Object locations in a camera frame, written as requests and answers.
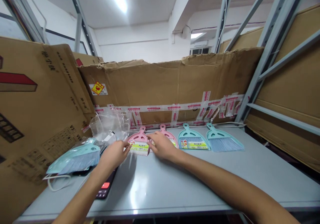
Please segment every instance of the table surface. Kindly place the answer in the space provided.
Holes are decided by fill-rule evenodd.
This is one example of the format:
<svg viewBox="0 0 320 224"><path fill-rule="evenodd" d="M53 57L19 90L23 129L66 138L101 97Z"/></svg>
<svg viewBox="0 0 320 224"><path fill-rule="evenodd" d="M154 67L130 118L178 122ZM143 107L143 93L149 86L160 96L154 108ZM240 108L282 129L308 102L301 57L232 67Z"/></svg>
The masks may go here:
<svg viewBox="0 0 320 224"><path fill-rule="evenodd" d="M208 130L206 127L191 129L203 136ZM320 209L319 184L242 129L218 129L237 138L245 146L245 151L215 153L192 150L188 153L251 182L288 210ZM168 131L177 138L181 130ZM54 188L64 181L57 180ZM46 188L15 223L55 219L83 181L84 177L73 177L69 186L57 192ZM95 200L87 217L118 219L205 211L237 213L196 177L150 153L148 156L128 156L118 168L108 197Z"/></svg>

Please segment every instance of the pink dustpan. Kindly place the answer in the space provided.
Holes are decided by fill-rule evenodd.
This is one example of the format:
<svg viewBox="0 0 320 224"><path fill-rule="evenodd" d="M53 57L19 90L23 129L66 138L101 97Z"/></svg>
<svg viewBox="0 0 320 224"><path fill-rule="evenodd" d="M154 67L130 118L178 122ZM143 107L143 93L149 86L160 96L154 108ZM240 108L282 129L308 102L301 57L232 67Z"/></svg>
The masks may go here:
<svg viewBox="0 0 320 224"><path fill-rule="evenodd" d="M160 132L162 134L164 134L172 143L176 148L179 148L177 139L174 137L174 135L172 135L170 132L166 131L166 125L165 124L161 124L160 125Z"/></svg>
<svg viewBox="0 0 320 224"><path fill-rule="evenodd" d="M144 131L146 130L145 126L140 128L140 131L132 136L129 136L126 141L130 143L131 149L130 152L134 152L139 155L147 156L149 151L149 146L147 144L148 138L145 135Z"/></svg>

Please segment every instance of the teal dustpan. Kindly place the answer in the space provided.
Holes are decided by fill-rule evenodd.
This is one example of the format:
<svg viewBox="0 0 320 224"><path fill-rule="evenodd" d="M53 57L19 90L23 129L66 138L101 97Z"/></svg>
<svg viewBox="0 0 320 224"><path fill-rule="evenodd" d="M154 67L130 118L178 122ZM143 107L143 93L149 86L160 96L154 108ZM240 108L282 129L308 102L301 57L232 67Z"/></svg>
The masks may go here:
<svg viewBox="0 0 320 224"><path fill-rule="evenodd" d="M63 175L97 165L100 147L94 144L95 141L95 138L89 138L84 145L68 150L49 166L47 174Z"/></svg>
<svg viewBox="0 0 320 224"><path fill-rule="evenodd" d="M214 152L244 151L243 144L232 135L215 129L211 123L207 123L207 127L207 140Z"/></svg>
<svg viewBox="0 0 320 224"><path fill-rule="evenodd" d="M210 150L206 139L199 132L191 130L187 123L184 123L183 127L185 130L179 134L179 146L181 149Z"/></svg>

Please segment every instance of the red button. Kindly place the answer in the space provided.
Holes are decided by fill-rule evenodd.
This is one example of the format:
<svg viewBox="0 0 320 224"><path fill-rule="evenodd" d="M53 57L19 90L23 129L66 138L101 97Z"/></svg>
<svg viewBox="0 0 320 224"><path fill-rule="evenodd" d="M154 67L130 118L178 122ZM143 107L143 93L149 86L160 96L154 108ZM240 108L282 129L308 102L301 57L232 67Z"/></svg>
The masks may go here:
<svg viewBox="0 0 320 224"><path fill-rule="evenodd" d="M110 182L105 182L103 185L102 185L102 189L108 189L109 188L109 185L110 185Z"/></svg>

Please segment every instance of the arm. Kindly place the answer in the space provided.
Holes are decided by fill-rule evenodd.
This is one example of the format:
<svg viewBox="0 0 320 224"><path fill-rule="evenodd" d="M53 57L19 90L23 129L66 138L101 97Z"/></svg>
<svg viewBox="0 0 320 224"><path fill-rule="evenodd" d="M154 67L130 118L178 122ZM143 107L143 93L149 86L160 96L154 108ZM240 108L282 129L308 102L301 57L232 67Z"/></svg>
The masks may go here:
<svg viewBox="0 0 320 224"><path fill-rule="evenodd" d="M244 212L258 224L299 223L272 197L248 181L175 148L160 132L148 137L156 144L149 145L156 156L185 168L207 184L230 206Z"/></svg>
<svg viewBox="0 0 320 224"><path fill-rule="evenodd" d="M130 148L131 145L123 141L116 141L108 146L88 180L54 220L53 224L83 223L103 183L112 171L125 160Z"/></svg>

